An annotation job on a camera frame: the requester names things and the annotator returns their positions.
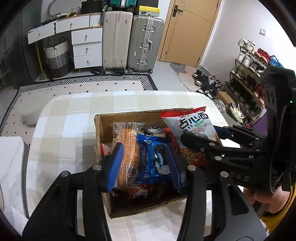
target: blue snack wrapper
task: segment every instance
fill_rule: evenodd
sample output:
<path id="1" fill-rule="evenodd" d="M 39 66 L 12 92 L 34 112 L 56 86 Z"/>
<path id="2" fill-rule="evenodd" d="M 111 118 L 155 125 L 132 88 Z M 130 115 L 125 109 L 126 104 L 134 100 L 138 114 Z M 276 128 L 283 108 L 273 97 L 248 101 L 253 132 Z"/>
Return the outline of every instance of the blue snack wrapper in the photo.
<path id="1" fill-rule="evenodd" d="M 141 172 L 136 181 L 145 184 L 171 182 L 170 169 L 165 157 L 165 146 L 171 140 L 138 134 L 137 142 L 140 145 Z"/>

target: wooden door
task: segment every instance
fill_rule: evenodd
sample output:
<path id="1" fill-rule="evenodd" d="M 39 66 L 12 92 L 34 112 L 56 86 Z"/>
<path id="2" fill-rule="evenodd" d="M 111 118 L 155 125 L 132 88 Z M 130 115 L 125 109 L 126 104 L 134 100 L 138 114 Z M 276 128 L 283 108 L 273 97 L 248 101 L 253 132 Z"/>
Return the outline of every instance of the wooden door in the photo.
<path id="1" fill-rule="evenodd" d="M 197 66 L 212 31 L 218 4 L 219 0 L 171 0 L 160 60 Z"/>

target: blue gripper pad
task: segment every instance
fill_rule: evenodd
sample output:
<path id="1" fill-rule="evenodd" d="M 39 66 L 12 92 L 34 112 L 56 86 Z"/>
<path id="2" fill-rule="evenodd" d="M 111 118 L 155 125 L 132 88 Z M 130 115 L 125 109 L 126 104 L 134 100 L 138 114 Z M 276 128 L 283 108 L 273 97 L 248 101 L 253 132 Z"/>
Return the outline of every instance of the blue gripper pad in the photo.
<path id="1" fill-rule="evenodd" d="M 178 155 L 172 144 L 166 145 L 165 155 L 174 187 L 179 193 L 186 193 L 189 184 L 186 178 L 186 168 L 188 166 L 186 158 Z"/>
<path id="2" fill-rule="evenodd" d="M 108 160 L 108 164 L 110 164 L 108 170 L 108 181 L 106 184 L 106 190 L 107 192 L 111 192 L 112 188 L 114 188 L 118 172 L 123 160 L 123 153 L 124 153 L 124 147 L 123 144 L 118 142 L 116 146 L 114 147 L 114 150 L 112 154 L 110 155 L 110 158 Z"/>

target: barcode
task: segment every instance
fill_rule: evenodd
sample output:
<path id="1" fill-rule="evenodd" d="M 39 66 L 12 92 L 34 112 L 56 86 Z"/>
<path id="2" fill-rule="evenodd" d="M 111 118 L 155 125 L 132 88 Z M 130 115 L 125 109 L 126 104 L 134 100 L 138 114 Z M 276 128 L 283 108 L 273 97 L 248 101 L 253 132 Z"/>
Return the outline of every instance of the barcode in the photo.
<path id="1" fill-rule="evenodd" d="M 127 175 L 138 175 L 138 169 L 136 167 L 126 166 Z"/>

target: basket handle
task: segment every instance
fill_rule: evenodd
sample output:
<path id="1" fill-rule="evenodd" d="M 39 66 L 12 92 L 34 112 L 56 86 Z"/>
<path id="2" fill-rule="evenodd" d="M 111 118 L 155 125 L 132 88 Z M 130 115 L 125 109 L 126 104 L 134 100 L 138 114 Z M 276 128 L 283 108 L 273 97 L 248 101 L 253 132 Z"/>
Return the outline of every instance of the basket handle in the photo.
<path id="1" fill-rule="evenodd" d="M 64 38 L 64 37 L 61 37 L 61 38 L 59 39 L 59 43 L 61 43 L 61 39 L 64 39 L 63 43 L 66 42 L 65 38 Z"/>

